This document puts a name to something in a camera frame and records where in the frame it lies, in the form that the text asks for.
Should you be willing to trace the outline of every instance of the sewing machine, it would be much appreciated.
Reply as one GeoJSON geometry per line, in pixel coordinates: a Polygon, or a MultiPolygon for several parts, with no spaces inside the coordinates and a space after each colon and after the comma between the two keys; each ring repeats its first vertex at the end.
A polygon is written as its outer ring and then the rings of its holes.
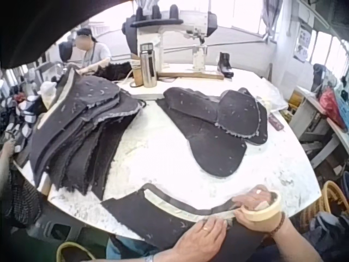
{"type": "Polygon", "coordinates": [[[139,7],[136,15],[128,18],[123,24],[122,31],[131,53],[138,57],[142,44],[153,44],[155,69],[160,72],[164,65],[163,34],[165,32],[180,32],[186,38],[199,39],[200,44],[193,47],[193,69],[204,70],[204,58],[207,54],[204,40],[216,29],[217,16],[211,12],[179,11],[176,5],[172,5],[168,11],[160,12],[159,7],[154,5],[150,17],[143,16],[142,8],[139,7]]]}

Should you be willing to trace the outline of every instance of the ceiling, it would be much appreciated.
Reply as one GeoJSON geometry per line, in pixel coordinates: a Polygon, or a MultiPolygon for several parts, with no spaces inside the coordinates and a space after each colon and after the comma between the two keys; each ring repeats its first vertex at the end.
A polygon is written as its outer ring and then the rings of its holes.
{"type": "MultiPolygon", "coordinates": [[[[346,41],[349,41],[349,0],[310,0],[316,2],[316,11],[330,24],[336,33],[346,41]]],[[[330,33],[317,19],[314,29],[330,33]]]]}
{"type": "Polygon", "coordinates": [[[64,33],[123,2],[127,0],[6,1],[0,16],[1,68],[36,61],[64,33]]]}

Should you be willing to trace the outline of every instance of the factory floor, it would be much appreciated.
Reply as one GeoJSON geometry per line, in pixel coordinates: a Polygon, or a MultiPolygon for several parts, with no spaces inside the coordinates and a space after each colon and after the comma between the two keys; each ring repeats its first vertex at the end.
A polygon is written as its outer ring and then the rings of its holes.
{"type": "MultiPolygon", "coordinates": [[[[105,258],[108,234],[93,228],[84,228],[77,243],[87,248],[96,258],[105,258]]],[[[25,229],[11,234],[9,240],[14,261],[22,262],[56,262],[56,250],[59,243],[49,243],[27,235],[25,229]]]]}

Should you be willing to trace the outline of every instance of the bracelet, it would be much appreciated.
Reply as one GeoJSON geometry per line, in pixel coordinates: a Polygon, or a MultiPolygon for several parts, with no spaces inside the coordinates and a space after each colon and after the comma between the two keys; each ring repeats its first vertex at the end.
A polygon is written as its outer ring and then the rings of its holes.
{"type": "Polygon", "coordinates": [[[278,232],[279,229],[282,227],[282,225],[284,224],[284,221],[285,221],[285,217],[286,217],[285,213],[282,212],[282,213],[281,213],[281,220],[280,220],[279,225],[278,225],[273,231],[270,232],[270,236],[271,236],[271,237],[274,237],[274,235],[276,234],[276,232],[278,232]]]}
{"type": "Polygon", "coordinates": [[[145,262],[154,262],[154,255],[147,256],[145,262]]]}

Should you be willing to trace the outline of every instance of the red bag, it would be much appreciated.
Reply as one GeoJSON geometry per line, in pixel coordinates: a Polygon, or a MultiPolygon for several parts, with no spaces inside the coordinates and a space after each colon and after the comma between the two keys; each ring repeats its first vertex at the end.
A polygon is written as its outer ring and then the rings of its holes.
{"type": "Polygon", "coordinates": [[[339,114],[339,108],[336,101],[336,96],[331,88],[327,88],[320,97],[320,105],[326,110],[326,114],[331,118],[340,128],[345,129],[343,119],[339,114]]]}

